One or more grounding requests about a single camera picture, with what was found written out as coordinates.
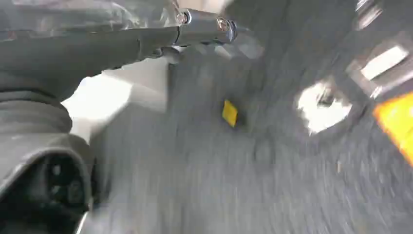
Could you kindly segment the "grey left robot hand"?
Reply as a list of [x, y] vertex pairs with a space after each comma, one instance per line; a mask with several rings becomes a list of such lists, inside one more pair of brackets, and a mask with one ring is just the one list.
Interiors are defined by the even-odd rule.
[[3, 0], [0, 99], [62, 101], [85, 77], [198, 45], [263, 52], [234, 18], [176, 0]]

